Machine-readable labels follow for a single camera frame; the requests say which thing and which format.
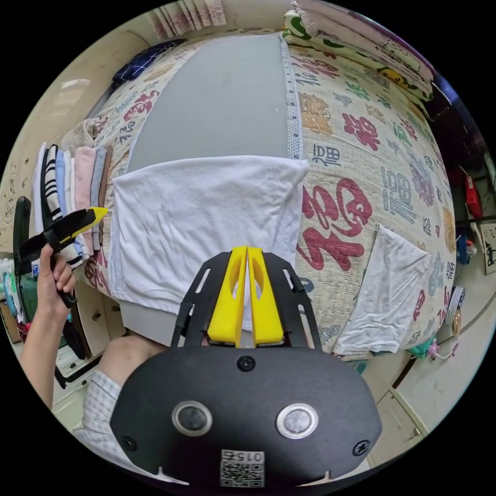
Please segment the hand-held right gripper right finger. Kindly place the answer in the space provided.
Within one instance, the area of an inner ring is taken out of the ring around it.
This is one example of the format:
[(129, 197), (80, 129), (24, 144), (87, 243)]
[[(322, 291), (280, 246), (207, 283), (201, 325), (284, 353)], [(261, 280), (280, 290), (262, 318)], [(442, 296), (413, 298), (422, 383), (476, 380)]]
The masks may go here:
[(247, 261), (254, 345), (278, 345), (283, 342), (284, 331), (279, 318), (264, 253), (260, 248), (248, 247)]

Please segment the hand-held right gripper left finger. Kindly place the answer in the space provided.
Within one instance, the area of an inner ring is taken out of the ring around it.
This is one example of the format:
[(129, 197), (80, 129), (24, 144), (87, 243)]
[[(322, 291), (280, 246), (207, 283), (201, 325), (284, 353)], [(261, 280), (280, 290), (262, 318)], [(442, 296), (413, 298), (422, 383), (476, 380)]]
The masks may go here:
[(213, 343), (239, 346), (244, 312), (247, 246), (235, 247), (228, 255), (207, 334)]

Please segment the person's left hand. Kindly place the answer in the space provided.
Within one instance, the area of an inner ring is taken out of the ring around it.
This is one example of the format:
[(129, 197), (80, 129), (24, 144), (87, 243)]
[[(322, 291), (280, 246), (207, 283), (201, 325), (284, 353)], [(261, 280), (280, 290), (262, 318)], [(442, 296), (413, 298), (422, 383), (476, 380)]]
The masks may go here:
[(60, 294), (72, 296), (74, 286), (75, 276), (70, 265), (63, 256), (54, 255), (53, 249), (46, 244), (41, 250), (39, 259), (37, 311), (53, 318), (66, 320), (69, 309)]

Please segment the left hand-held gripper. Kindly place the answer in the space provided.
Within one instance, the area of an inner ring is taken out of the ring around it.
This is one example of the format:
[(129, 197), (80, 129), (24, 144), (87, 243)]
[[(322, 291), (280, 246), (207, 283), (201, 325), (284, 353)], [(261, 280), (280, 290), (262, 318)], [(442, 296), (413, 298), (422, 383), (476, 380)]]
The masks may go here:
[(32, 262), (39, 258), (41, 250), (49, 245), (52, 257), (63, 249), (74, 244), (77, 236), (91, 231), (107, 215), (103, 207), (80, 209), (57, 220), (53, 220), (42, 233), (24, 241), (18, 252), (17, 261), (14, 263), (16, 276), (26, 275), (32, 268)]

